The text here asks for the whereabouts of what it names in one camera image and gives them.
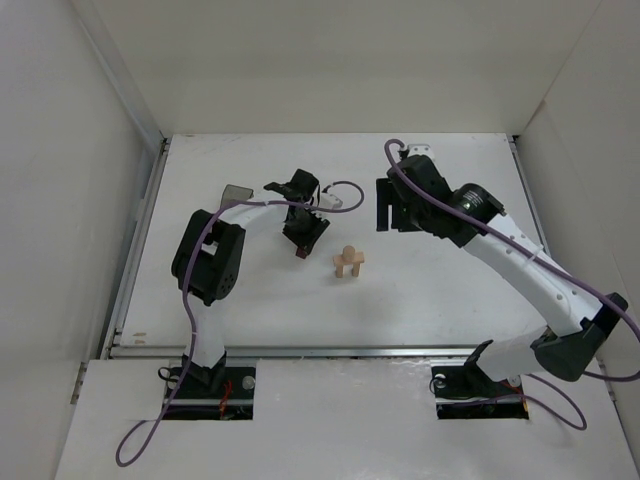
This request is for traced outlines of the light wooden cylinder block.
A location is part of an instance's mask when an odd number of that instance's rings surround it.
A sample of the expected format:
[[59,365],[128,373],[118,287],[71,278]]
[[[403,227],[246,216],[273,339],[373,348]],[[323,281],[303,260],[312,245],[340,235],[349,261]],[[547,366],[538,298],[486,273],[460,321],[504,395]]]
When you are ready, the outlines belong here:
[[343,248],[342,259],[346,263],[352,263],[355,260],[356,250],[353,246],[347,245]]

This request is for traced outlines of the wooden block numbered 55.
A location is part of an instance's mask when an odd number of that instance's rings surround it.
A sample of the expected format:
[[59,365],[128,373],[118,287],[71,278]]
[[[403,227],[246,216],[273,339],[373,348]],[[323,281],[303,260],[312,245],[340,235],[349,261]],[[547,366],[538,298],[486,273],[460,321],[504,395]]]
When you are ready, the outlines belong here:
[[344,254],[335,255],[333,257],[333,264],[338,266],[346,266],[346,265],[355,265],[361,264],[365,261],[363,252],[355,252],[351,256],[346,256]]

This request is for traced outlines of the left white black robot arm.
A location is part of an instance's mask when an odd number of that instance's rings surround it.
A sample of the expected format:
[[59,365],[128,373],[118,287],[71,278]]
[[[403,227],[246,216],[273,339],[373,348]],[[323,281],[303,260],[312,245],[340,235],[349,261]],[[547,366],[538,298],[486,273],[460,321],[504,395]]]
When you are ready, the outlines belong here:
[[245,242],[280,226],[296,247],[311,254],[329,221],[313,211],[319,180],[298,169],[290,181],[267,184],[246,203],[235,201],[217,213],[194,212],[171,264],[178,281],[192,335],[182,358],[182,374],[207,393],[221,385],[226,363],[221,327],[204,310],[227,297],[238,280]]

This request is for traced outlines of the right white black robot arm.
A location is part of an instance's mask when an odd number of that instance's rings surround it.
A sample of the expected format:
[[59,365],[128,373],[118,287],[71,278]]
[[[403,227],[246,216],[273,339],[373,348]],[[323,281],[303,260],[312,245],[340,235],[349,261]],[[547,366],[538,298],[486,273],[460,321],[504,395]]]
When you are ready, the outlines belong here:
[[545,322],[507,340],[480,343],[460,369],[464,381],[480,389],[537,372],[567,382],[589,375],[589,364],[628,307],[626,300],[579,284],[482,186],[451,188],[426,146],[405,146],[387,158],[391,167],[376,181],[378,230],[424,232],[450,241],[490,267]]

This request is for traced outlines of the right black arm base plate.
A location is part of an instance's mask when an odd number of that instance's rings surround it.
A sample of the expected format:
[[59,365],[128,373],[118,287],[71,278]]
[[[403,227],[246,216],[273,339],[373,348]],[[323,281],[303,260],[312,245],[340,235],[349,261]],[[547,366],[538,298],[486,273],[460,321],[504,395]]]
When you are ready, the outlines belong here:
[[431,388],[441,399],[491,399],[522,393],[520,387],[506,380],[491,380],[477,366],[436,365],[431,367],[431,374]]

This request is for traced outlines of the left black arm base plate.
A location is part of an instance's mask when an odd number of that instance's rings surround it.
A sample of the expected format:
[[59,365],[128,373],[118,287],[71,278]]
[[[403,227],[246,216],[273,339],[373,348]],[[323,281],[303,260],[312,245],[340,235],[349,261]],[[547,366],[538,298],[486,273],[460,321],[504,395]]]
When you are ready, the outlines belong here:
[[175,396],[178,400],[221,400],[228,393],[231,400],[249,400],[254,396],[255,366],[229,366],[220,361],[213,368],[192,363]]

